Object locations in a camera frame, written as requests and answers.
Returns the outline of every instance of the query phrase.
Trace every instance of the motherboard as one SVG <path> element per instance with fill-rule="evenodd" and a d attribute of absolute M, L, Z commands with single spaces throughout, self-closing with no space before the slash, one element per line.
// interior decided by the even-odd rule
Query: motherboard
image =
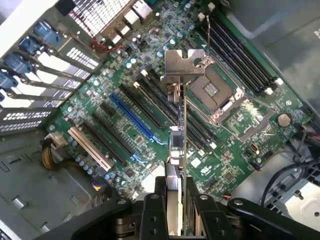
<path fill-rule="evenodd" d="M 214 5 L 158 1 L 105 64 L 47 122 L 92 179 L 135 199 L 164 176 L 179 117 L 161 86 L 165 52 L 201 49 L 214 61 L 187 86 L 187 175 L 222 198 L 310 120 L 302 102 Z"/>

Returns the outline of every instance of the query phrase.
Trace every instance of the metal bracket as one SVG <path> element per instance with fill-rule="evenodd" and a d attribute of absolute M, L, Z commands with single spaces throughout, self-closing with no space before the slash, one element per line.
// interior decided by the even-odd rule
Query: metal bracket
<path fill-rule="evenodd" d="M 168 50 L 164 53 L 165 76 L 161 79 L 161 86 L 167 90 L 168 85 L 187 84 L 194 77 L 205 75 L 203 67 L 195 66 L 196 59 L 206 57 L 203 49 L 189 49 L 188 58 L 182 57 L 182 50 Z"/>

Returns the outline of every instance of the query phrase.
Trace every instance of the white connector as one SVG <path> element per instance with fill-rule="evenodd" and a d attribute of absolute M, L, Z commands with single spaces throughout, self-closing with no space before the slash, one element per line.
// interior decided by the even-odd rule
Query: white connector
<path fill-rule="evenodd" d="M 51 146 L 53 149 L 58 149 L 68 144 L 62 134 L 58 131 L 49 133 L 44 139 L 52 139 L 53 144 L 51 144 Z"/>

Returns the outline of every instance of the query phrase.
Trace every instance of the green circuit board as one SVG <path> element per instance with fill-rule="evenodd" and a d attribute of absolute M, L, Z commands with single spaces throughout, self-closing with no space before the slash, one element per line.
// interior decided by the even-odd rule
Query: green circuit board
<path fill-rule="evenodd" d="M 170 0 L 159 2 L 153 11 L 160 13 L 160 20 L 154 19 L 148 24 L 142 24 L 138 30 L 133 31 L 130 36 L 121 42 L 123 46 L 132 46 L 131 39 L 140 34 L 146 40 L 147 47 L 143 50 L 137 50 L 132 46 L 133 52 L 130 55 L 126 53 L 118 55 L 116 52 L 109 54 L 103 67 L 80 87 L 46 125 L 48 132 L 50 132 L 49 126 L 54 125 L 55 131 L 62 133 L 65 139 L 70 141 L 70 144 L 66 146 L 67 151 L 74 158 L 81 156 L 85 165 L 93 170 L 91 174 L 93 177 L 98 175 L 104 177 L 106 173 L 101 171 L 99 165 L 79 145 L 72 144 L 72 139 L 68 134 L 70 127 L 76 124 L 81 124 L 83 121 L 91 123 L 97 131 L 105 136 L 108 144 L 113 146 L 125 159 L 125 164 L 114 160 L 115 165 L 107 173 L 106 181 L 109 181 L 119 189 L 121 194 L 129 198 L 134 199 L 140 193 L 153 191 L 155 177 L 164 174 L 164 162 L 169 156 L 169 147 L 167 144 L 161 145 L 149 140 L 136 124 L 111 101 L 109 95 L 116 93 L 149 130 L 155 133 L 161 142 L 166 143 L 169 137 L 169 126 L 172 126 L 172 124 L 164 113 L 144 95 L 138 91 L 135 92 L 137 101 L 143 103 L 146 110 L 162 123 L 162 127 L 159 129 L 118 89 L 119 85 L 123 84 L 130 89 L 134 89 L 133 84 L 137 81 L 139 73 L 147 66 L 152 66 L 152 69 L 159 76 L 163 76 L 165 65 L 164 46 L 168 49 L 181 49 L 184 54 L 189 49 L 204 49 L 208 55 L 215 56 L 220 60 L 219 56 L 207 45 L 207 40 L 191 30 L 192 27 L 190 28 L 190 25 L 194 24 L 194 19 L 197 18 L 200 11 L 199 8 L 193 6 L 187 11 L 184 9 L 184 4 L 185 1 L 180 4 Z M 246 44 L 249 51 L 262 66 L 271 75 L 276 76 L 273 69 L 228 19 L 217 10 L 215 14 Z M 159 34 L 150 33 L 152 28 L 159 29 Z M 183 37 L 178 37 L 177 33 L 182 34 Z M 237 78 L 236 75 L 224 62 L 221 61 L 221 64 L 228 71 L 228 74 L 217 64 L 213 64 L 210 68 L 213 68 L 224 81 L 232 85 L 233 81 L 229 76 Z M 268 158 L 267 155 L 276 152 L 292 137 L 296 132 L 296 128 L 293 124 L 288 127 L 279 127 L 277 123 L 279 114 L 290 114 L 293 122 L 299 124 L 305 124 L 310 120 L 310 116 L 301 110 L 302 102 L 286 84 L 281 85 L 271 96 L 265 98 L 255 96 L 247 88 L 246 94 L 249 96 L 250 101 L 244 102 L 234 109 L 223 122 L 223 127 L 214 127 L 204 123 L 217 138 L 214 149 L 199 150 L 192 146 L 188 148 L 187 174 L 194 178 L 200 192 L 213 194 L 220 198 L 226 191 L 232 191 L 255 171 L 252 165 L 254 161 L 259 159 L 263 165 Z M 191 92 L 188 91 L 187 95 L 200 109 L 204 112 L 206 111 Z M 114 109 L 115 113 L 112 116 L 106 114 L 100 107 L 102 103 Z M 257 118 L 268 113 L 269 108 L 267 106 L 272 106 L 276 109 L 267 126 L 257 134 L 248 137 L 245 141 L 238 140 L 235 135 L 240 136 L 249 127 L 256 127 Z M 135 154 L 141 160 L 137 161 L 137 159 L 127 154 L 117 141 L 105 132 L 99 123 L 93 120 L 93 113 L 98 114 L 111 125 L 117 134 L 134 149 Z M 87 137 L 103 154 L 108 154 L 105 147 L 95 138 L 90 134 Z M 248 154 L 248 147 L 252 143 L 258 146 L 258 154 Z M 208 181 L 213 179 L 214 185 L 208 188 Z"/>

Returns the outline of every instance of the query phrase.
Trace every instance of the gray metal panel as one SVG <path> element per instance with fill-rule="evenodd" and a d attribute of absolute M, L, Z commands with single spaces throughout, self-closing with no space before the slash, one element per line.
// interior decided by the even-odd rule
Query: gray metal panel
<path fill-rule="evenodd" d="M 230 0 L 228 18 L 320 113 L 320 1 Z"/>
<path fill-rule="evenodd" d="M 43 131 L 5 136 L 0 143 L 0 219 L 21 239 L 57 227 L 70 215 L 91 208 L 95 190 L 81 169 L 46 170 L 41 163 Z M 27 203 L 20 209 L 13 199 Z"/>

